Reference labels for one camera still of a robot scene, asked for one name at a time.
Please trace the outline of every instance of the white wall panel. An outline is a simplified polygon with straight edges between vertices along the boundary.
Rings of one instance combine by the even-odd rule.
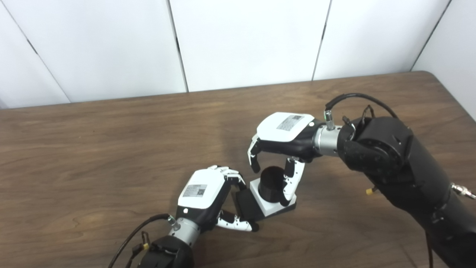
[[[329,0],[171,0],[190,91],[309,81]]]
[[[69,103],[0,2],[0,108]]]
[[[165,0],[3,0],[72,102],[185,92]]]
[[[429,71],[476,120],[476,1],[453,0],[413,71]]]
[[[332,0],[314,80],[407,72],[448,0]]]

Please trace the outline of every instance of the square white base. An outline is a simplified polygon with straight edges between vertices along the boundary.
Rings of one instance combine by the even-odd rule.
[[[249,183],[249,188],[251,189],[251,193],[255,197],[256,202],[259,205],[259,208],[261,208],[261,211],[263,212],[263,215],[265,217],[268,217],[269,215],[271,215],[273,213],[276,213],[276,212],[278,212],[279,210],[281,210],[283,208],[286,208],[286,206],[282,206],[279,202],[270,203],[270,202],[264,200],[263,198],[261,198],[261,196],[259,195],[259,192],[258,192],[259,181],[260,181],[260,178],[254,180],[254,181],[251,181]],[[289,206],[296,203],[296,198],[297,198],[297,196],[293,195],[293,198],[291,199],[291,202],[289,203]]]

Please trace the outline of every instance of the robotic hand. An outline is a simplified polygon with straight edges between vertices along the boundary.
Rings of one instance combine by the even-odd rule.
[[[351,121],[344,116],[345,124],[336,126],[331,110],[349,97],[377,103],[391,117],[375,117],[369,105],[360,118]],[[429,246],[449,267],[476,267],[476,218],[457,195],[472,199],[476,196],[465,187],[450,183],[436,160],[387,105],[368,95],[344,94],[326,104],[324,118],[325,122],[309,114],[274,113],[259,124],[248,150],[253,171],[260,171],[260,152],[290,158],[284,171],[274,174],[278,185],[275,190],[282,195],[279,204],[276,200],[270,202],[266,191],[253,196],[241,194],[242,198],[237,193],[238,207],[245,218],[256,218],[247,211],[253,203],[251,198],[265,216],[267,206],[278,207],[278,212],[286,209],[286,201],[301,179],[304,163],[323,155],[336,156],[349,169],[362,172],[375,185],[373,191],[380,190],[394,206],[407,211],[426,231]]]
[[[240,190],[246,189],[239,172],[227,166],[213,165],[195,171],[178,198],[177,219],[168,214],[160,214],[145,221],[122,244],[109,268],[114,265],[128,241],[147,223],[157,219],[168,220],[172,225],[169,234],[150,242],[149,235],[142,232],[142,244],[132,249],[127,268],[133,258],[143,250],[147,252],[138,268],[191,268],[194,266],[192,247],[201,233],[212,230],[215,226],[258,231],[259,226],[256,223],[244,221],[234,213],[221,209],[232,185]]]

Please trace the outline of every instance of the sticker label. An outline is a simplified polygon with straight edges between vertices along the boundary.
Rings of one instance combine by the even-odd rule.
[[[191,184],[185,189],[183,197],[203,197],[206,188],[206,184]]]
[[[303,118],[304,116],[302,115],[290,115],[281,124],[279,124],[276,129],[291,131],[291,129]]]

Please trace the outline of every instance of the black cable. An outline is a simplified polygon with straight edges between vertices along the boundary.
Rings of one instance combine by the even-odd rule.
[[[112,266],[114,266],[114,263],[116,262],[116,260],[118,259],[119,255],[121,254],[121,252],[124,250],[124,248],[127,246],[127,243],[129,243],[129,241],[134,237],[134,235],[139,232],[144,226],[146,226],[147,224],[153,222],[153,221],[156,221],[156,220],[160,220],[160,219],[168,219],[170,217],[169,214],[165,213],[165,214],[157,214],[155,216],[152,216],[150,218],[148,218],[146,221],[144,221],[143,223],[141,223],[139,226],[137,226],[137,228],[132,231],[132,233],[126,238],[126,240],[122,243],[122,245],[120,245],[119,247],[119,250],[116,252],[116,254],[114,255],[114,257],[112,258],[111,262],[109,263],[109,266],[108,268],[112,268]]]
[[[429,268],[433,268],[433,250],[431,249],[430,240],[429,240],[427,232],[425,232],[425,238],[426,238],[426,247],[428,248]]]
[[[384,108],[392,117],[398,118],[397,114],[388,105],[386,105],[385,103],[379,101],[378,99],[376,99],[372,96],[362,94],[362,93],[347,93],[347,94],[339,95],[339,96],[335,97],[334,99],[332,99],[330,102],[328,102],[326,104],[326,111],[331,110],[332,107],[334,107],[334,105],[336,105],[337,103],[339,103],[339,102],[341,102],[341,101],[343,101],[347,98],[353,98],[353,97],[364,98],[364,99],[367,99],[369,101],[375,102],[380,107]]]

